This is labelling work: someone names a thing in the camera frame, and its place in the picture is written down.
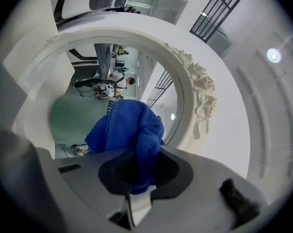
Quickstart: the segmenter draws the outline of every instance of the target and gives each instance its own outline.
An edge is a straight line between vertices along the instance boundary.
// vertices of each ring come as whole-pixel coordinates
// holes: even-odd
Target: metal railing
[[[151,108],[172,83],[173,81],[169,73],[164,71],[149,98],[147,99],[146,105]]]
[[[216,31],[224,34],[219,27],[239,2],[240,0],[210,0],[190,32],[204,42],[208,42]]]

